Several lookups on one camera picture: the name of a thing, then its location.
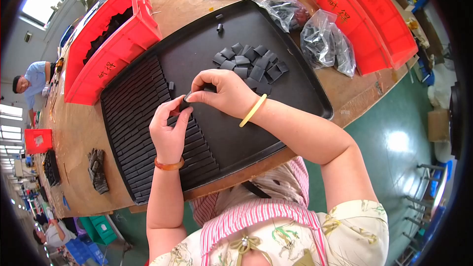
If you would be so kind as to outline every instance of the yellow bangle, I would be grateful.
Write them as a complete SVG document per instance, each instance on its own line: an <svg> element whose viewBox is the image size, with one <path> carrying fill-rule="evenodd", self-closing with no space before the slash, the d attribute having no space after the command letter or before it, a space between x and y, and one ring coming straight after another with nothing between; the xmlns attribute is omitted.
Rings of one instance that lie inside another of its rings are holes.
<svg viewBox="0 0 473 266"><path fill-rule="evenodd" d="M243 127L250 120L250 118L254 115L254 113L259 109L261 104L263 104L263 101L267 96L268 95L265 93L263 94L263 96L261 96L261 98L258 100L258 102L253 107L253 109L251 109L250 113L248 113L248 115L242 120L242 122L240 122L240 127Z"/></svg>

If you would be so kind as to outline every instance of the blue shirt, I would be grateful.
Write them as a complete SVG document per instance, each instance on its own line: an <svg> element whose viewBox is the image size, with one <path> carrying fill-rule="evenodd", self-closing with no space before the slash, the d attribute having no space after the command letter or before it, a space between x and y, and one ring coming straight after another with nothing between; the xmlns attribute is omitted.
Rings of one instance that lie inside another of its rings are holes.
<svg viewBox="0 0 473 266"><path fill-rule="evenodd" d="M28 109L33 109L34 95L41 93L46 85L46 74L44 73L45 67L45 61L34 62L30 67L28 67L28 70L25 73L25 78L31 82L31 86L24 92Z"/></svg>

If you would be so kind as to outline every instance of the wooden workbench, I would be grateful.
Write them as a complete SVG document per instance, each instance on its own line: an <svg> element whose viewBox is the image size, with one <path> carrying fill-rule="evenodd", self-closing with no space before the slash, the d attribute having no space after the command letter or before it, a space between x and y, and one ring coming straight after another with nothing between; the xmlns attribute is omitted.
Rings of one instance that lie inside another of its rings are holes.
<svg viewBox="0 0 473 266"><path fill-rule="evenodd" d="M153 17L163 37L166 37L207 13L236 1L239 0L151 0L151 4L152 12L160 12L155 13ZM314 0L299 1L307 7L310 14L318 9ZM292 36L295 42L299 43L298 34ZM334 108L332 121L340 127L346 127L386 95L407 71L404 65L397 71L384 69L363 77L356 74L351 79L334 68L324 68L317 70L316 75ZM56 215L59 217L104 215L130 206L132 212L146 210L145 205L139 207L134 205L121 179L105 132L100 103L95 106L64 103L64 97L59 93L51 110L51 100L53 97L48 99L47 105L43 108L40 127L52 129L61 185L49 188L44 172L40 171L39 176L50 202L56 209ZM92 148L105 151L104 170L110 191L103 195L99 195L92 188L87 171L86 155ZM194 199L234 186L295 156L293 151L285 148L240 172L185 193L185 199ZM63 194L70 210L63 205Z"/></svg>

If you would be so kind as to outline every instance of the red plastic bin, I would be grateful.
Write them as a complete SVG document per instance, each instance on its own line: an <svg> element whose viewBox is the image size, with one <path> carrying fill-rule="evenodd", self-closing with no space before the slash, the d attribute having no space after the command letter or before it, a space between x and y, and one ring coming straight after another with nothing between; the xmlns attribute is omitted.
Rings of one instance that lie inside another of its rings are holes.
<svg viewBox="0 0 473 266"><path fill-rule="evenodd" d="M52 130L25 129L25 145L28 154L47 152L52 149Z"/></svg>
<svg viewBox="0 0 473 266"><path fill-rule="evenodd" d="M90 42L107 29L112 16L130 6L133 16L84 65ZM94 105L100 92L123 68L162 39L151 16L150 0L107 0L93 16L86 15L74 33L67 59L64 101L83 105Z"/></svg>
<svg viewBox="0 0 473 266"><path fill-rule="evenodd" d="M399 69L417 51L404 19L391 0L316 0L338 15L336 24L352 42L361 75Z"/></svg>

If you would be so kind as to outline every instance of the green floor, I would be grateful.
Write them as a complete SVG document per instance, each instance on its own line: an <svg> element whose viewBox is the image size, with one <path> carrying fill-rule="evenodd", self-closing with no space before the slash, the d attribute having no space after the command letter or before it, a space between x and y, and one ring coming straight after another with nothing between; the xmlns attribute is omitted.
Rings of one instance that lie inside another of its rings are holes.
<svg viewBox="0 0 473 266"><path fill-rule="evenodd" d="M432 107L427 98L427 88L417 79L411 83L409 74L358 120L346 127L346 131L358 143L366 168L379 201L384 205L389 222L390 248L386 265L407 246L409 240L402 235L412 230L405 216L409 202L402 197L414 195L419 189L422 170L419 163L431 163L432 144L427 140L427 112ZM326 212L325 193L320 168L305 162L310 177L309 209ZM128 209L115 211L112 216L125 239L134 245L125 255L123 265L143 265L148 259L146 239L146 213L131 214ZM184 216L188 233L199 227L192 219L188 204ZM120 264L121 253L109 250L109 265Z"/></svg>

